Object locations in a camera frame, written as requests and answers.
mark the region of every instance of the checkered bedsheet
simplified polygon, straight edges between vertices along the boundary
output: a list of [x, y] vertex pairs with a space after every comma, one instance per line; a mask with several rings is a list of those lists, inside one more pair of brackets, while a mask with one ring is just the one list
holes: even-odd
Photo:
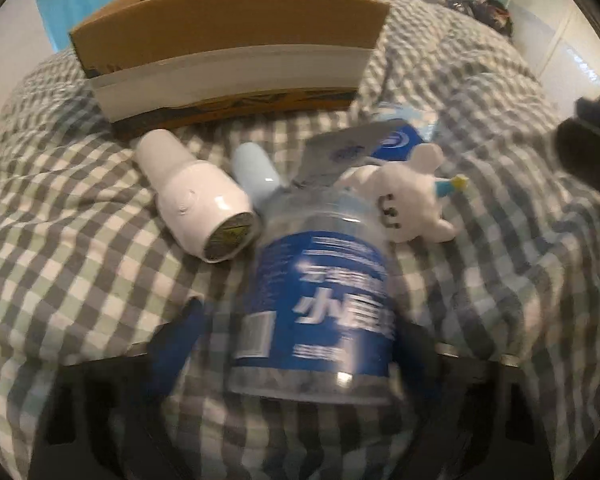
[[[562, 172], [558, 119], [520, 55], [466, 16], [419, 0], [392, 11], [347, 113], [192, 126], [197, 157], [225, 170], [259, 142], [282, 173], [304, 141], [380, 101], [440, 113], [440, 176], [470, 188], [444, 216], [455, 241], [398, 250], [403, 314], [464, 354], [519, 355], [564, 478], [600, 428], [600, 195]], [[131, 150], [116, 142], [72, 52], [40, 65], [0, 115], [0, 461], [29, 466], [58, 364], [124, 353], [197, 294], [215, 304], [164, 406], [205, 480], [377, 479], [410, 444], [415, 418], [386, 408], [296, 404], [226, 390], [234, 298], [249, 252], [207, 265], [157, 216]]]

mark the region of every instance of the cardboard box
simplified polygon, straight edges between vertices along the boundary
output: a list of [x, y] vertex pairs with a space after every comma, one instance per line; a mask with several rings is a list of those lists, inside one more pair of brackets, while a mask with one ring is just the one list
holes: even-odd
[[114, 0], [70, 36], [116, 136], [349, 106], [388, 12], [377, 0]]

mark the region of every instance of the black object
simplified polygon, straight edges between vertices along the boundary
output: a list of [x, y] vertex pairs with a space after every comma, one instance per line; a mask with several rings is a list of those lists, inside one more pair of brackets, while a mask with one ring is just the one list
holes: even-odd
[[558, 127], [558, 158], [565, 170], [600, 192], [600, 104], [580, 99], [576, 113]]
[[471, 16], [507, 38], [513, 35], [511, 15], [507, 7], [498, 0], [446, 0], [445, 5], [456, 12]]
[[193, 480], [160, 403], [205, 327], [192, 300], [137, 356], [61, 367], [38, 423], [29, 480]]
[[[160, 403], [205, 326], [192, 300], [138, 356], [63, 367], [40, 418], [29, 480], [194, 480], [171, 444]], [[395, 356], [422, 423], [394, 480], [550, 480], [551, 457], [529, 408], [522, 373], [495, 362], [433, 357], [434, 346], [398, 325]]]
[[442, 394], [391, 480], [552, 480], [551, 455], [524, 375], [497, 362], [441, 357]]

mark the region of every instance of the blue tag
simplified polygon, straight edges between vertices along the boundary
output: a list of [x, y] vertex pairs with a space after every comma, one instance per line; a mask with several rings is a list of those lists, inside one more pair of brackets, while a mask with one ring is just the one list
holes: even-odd
[[332, 186], [349, 168], [361, 166], [387, 135], [405, 124], [400, 118], [377, 120], [311, 137], [304, 145], [293, 182], [301, 188]]
[[418, 131], [410, 124], [407, 124], [385, 139], [371, 156], [381, 160], [401, 162], [407, 160], [411, 150], [423, 142]]
[[245, 297], [237, 366], [387, 376], [394, 339], [384, 256], [353, 236], [265, 247]]
[[378, 105], [375, 121], [402, 119], [407, 121], [424, 142], [431, 142], [438, 129], [438, 114], [433, 110], [418, 110], [407, 104], [385, 103]]

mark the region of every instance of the white wall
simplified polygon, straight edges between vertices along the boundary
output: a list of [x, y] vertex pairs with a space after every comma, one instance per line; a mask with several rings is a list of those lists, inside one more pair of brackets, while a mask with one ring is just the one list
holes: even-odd
[[573, 0], [510, 0], [513, 41], [564, 118], [600, 96], [600, 39]]
[[0, 109], [23, 76], [53, 53], [35, 0], [0, 8]]

